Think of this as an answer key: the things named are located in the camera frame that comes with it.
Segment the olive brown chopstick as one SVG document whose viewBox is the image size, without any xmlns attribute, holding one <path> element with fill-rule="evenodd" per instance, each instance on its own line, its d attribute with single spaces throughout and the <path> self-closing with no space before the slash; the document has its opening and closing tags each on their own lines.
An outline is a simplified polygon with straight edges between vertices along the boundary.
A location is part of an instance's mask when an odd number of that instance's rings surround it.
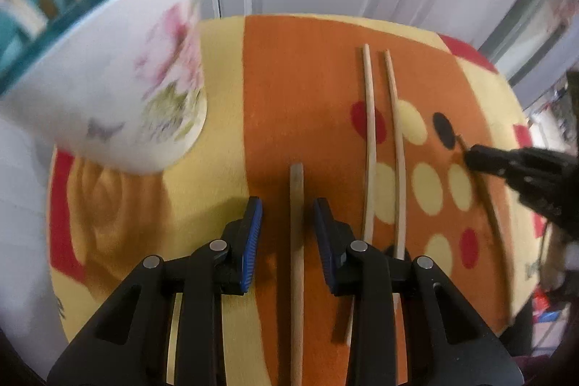
<svg viewBox="0 0 579 386">
<path fill-rule="evenodd" d="M 506 241 L 504 241 L 502 235 L 502 227 L 500 226 L 498 213 L 496 212 L 492 195 L 485 177 L 476 170 L 471 170 L 470 173 L 479 199 L 485 209 L 489 226 L 492 230 L 492 242 L 498 246 L 498 249 L 496 250 L 499 252 L 499 265 L 502 269 L 504 290 L 506 291 L 507 322 L 508 326 L 511 326 L 514 324 L 516 319 L 516 312 L 512 307 L 512 268 L 506 252 Z"/>
</svg>

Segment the orange yellow patterned mat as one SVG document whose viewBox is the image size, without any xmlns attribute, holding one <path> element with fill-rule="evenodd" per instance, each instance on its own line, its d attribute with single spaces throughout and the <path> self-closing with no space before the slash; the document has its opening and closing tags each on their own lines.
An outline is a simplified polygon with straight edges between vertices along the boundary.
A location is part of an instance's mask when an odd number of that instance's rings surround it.
<svg viewBox="0 0 579 386">
<path fill-rule="evenodd" d="M 496 333 L 538 282 L 542 220 L 500 179 L 485 209 L 452 143 L 506 150 L 531 143 L 506 79 L 470 45 L 442 34 L 346 17 L 255 16 L 199 28 L 208 95 L 191 150 L 162 173 L 136 176 L 64 152 L 52 162 L 49 259 L 61 322 L 73 338 L 145 256 L 172 260 L 218 237 L 263 203 L 253 282 L 223 300 L 230 385 L 286 385 L 291 370 L 291 166 L 304 202 L 326 198 L 356 235 L 367 195 L 362 51 L 375 93 L 373 245 L 396 239 L 396 142 L 406 164 L 411 256 L 438 263 Z"/>
</svg>

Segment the floral white utensil holder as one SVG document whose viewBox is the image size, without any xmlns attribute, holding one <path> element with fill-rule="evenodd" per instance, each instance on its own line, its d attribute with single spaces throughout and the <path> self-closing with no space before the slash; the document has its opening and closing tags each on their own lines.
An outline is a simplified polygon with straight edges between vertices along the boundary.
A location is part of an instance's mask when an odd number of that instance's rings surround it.
<svg viewBox="0 0 579 386">
<path fill-rule="evenodd" d="M 78 157 L 158 173 L 207 115 L 201 0 L 1 0 L 1 115 Z"/>
</svg>

